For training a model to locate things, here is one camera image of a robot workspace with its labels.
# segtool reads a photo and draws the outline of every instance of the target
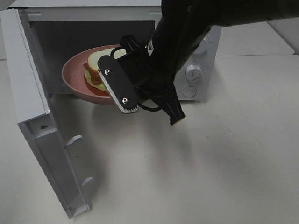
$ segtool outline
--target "white microwave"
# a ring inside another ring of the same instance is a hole
[[[77,53],[118,44],[123,35],[147,40],[162,16],[160,4],[17,0],[0,13],[18,125],[69,218],[91,208],[96,181],[92,168],[79,170],[70,156],[84,148],[82,136],[65,139],[53,109],[53,95],[71,93],[61,69]],[[220,34],[213,27],[176,75],[180,100],[206,100]]]

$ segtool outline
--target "white table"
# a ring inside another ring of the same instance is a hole
[[[93,211],[71,221],[18,131],[0,66],[4,223],[298,223],[298,56],[218,57],[208,102],[183,103],[173,127],[163,112],[55,96],[66,137],[84,136],[74,160],[91,155],[101,182]]]
[[[292,55],[295,51],[266,22],[222,29],[217,56]]]

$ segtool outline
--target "pink bowl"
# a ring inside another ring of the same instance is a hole
[[[101,91],[88,84],[84,78],[85,68],[83,64],[87,62],[88,57],[93,52],[116,48],[118,46],[119,45],[107,45],[92,48],[75,55],[65,63],[62,68],[62,79],[75,96],[95,104],[113,104],[107,92]]]

